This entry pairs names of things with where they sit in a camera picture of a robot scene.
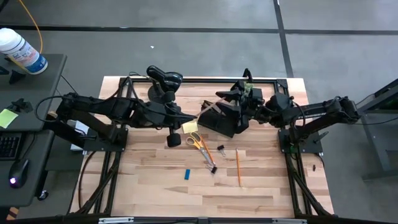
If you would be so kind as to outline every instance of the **blue eraser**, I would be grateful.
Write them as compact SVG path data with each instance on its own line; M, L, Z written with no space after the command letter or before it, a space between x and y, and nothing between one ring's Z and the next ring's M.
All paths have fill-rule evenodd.
M184 177L184 179L185 180L188 180L189 179L189 174L191 173L191 170L190 169L187 169L186 171L185 171L185 177Z

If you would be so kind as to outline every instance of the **desk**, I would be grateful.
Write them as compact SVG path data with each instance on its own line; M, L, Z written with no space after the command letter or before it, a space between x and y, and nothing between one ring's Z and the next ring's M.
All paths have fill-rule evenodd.
M308 104L303 79L288 78L287 81L295 101L300 105ZM118 83L119 77L104 77L99 97L107 98L117 89ZM176 102L184 113L197 114L203 100L218 100L215 92L227 91L231 85L183 83L176 92ZM134 86L139 97L148 100L150 84L135 83ZM274 94L270 84L254 86L262 89L264 99ZM98 118L109 122L104 116ZM245 132L230 139L200 126L199 132L218 166L217 173L211 175L200 152L185 144L187 134L182 134L180 146L171 149L166 145L168 129L130 128L119 167L112 216L293 217L286 163L280 153L277 131L269 124L250 121ZM225 146L226 157L216 150L221 144ZM239 149L242 188L238 185L236 172L236 147ZM96 153L88 163L82 180L82 203L98 185L103 157L104 153ZM309 189L325 209L333 213L321 161L312 154L302 157ZM313 165L316 165L315 171L312 171ZM189 180L184 180L185 169L191 169ZM298 194L304 211L300 190ZM70 211L76 210L77 190Z
M33 133L26 135L21 155L25 153L32 142L33 135ZM36 133L36 140L31 146L30 151L26 154L26 158L29 160L27 180L24 186L19 189L11 188L8 180L8 173L14 161L0 162L0 207L23 207L32 203L40 184L40 177L43 174L45 161L51 149L53 138L53 131L46 130Z
M0 75L0 111L11 105L12 101L24 98L31 103L34 109L36 104L43 98L53 96L57 88L60 76L65 66L66 56L61 54L44 54L49 65L39 75L27 75L17 83L10 85L10 75ZM10 71L25 73L17 65L5 60L0 60L0 67ZM40 105L38 116L41 119L47 117L51 100ZM49 150L54 137L53 131L42 131L44 123L39 121L33 111L19 113L18 117L8 126L7 129L0 128L0 131L23 131L27 132L24 146L20 153L22 156L33 139L36 132L36 140L32 145L26 158L29 160L27 180L23 187L12 189L9 186L9 170L14 161L0 162L0 207L23 207L32 203L32 199L41 193L42 184L46 178L47 171L44 167L47 162Z
M43 54L49 62L47 69L38 75L26 75L25 78L17 83L8 83L10 75L0 75L0 111L11 105L12 101L23 98L24 101L31 103L33 110L36 104L43 98L53 96L58 86L67 56L61 54ZM16 64L0 60L0 67L6 70L23 72ZM51 100L44 101L37 114L41 119L47 117L51 105ZM44 122L39 121L33 111L30 113L18 113L18 117L8 126L6 131L40 131Z

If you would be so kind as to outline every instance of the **bottle label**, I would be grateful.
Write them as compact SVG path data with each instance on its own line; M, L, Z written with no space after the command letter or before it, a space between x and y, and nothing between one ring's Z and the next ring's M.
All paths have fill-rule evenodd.
M41 69L43 69L47 63L47 60L26 41L21 49L13 54L10 54L9 56L14 58L30 73L41 71Z

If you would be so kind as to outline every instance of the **computer mouse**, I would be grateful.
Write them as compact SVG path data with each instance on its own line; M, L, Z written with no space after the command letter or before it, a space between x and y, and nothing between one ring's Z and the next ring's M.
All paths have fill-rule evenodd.
M27 168L29 166L29 160L21 159L13 163L10 168L8 179L12 188L21 188L27 179Z

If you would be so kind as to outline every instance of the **scissors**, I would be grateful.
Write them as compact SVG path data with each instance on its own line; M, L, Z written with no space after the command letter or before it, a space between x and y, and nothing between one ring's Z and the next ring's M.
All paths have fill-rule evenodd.
M187 137L187 139L185 140L185 142L190 145L190 146L195 146L197 149L199 149L199 151L203 154L203 156L205 157L206 161L212 165L215 166L216 164L213 162L213 160L211 159L210 155L207 153L206 149L205 149L205 144L203 142L203 138L200 136L200 134L196 133L196 132L192 132L190 133L190 137Z

